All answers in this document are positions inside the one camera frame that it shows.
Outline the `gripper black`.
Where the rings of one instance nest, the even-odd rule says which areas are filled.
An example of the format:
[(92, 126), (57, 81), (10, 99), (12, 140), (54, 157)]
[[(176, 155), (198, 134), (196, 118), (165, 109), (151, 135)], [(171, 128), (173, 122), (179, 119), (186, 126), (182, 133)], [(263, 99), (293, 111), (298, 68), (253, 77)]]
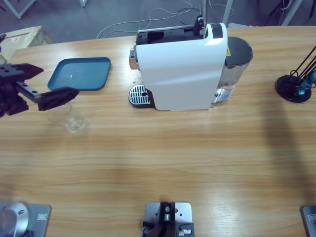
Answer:
[(27, 101), (19, 94), (26, 96), (32, 102), (38, 104), (39, 111), (47, 111), (65, 105), (76, 98), (79, 90), (62, 87), (50, 92), (40, 94), (37, 90), (28, 86), (24, 81), (32, 79), (42, 73), (44, 69), (24, 64), (2, 64), (0, 66), (0, 80), (14, 81), (0, 85), (0, 117), (11, 116), (29, 109)]

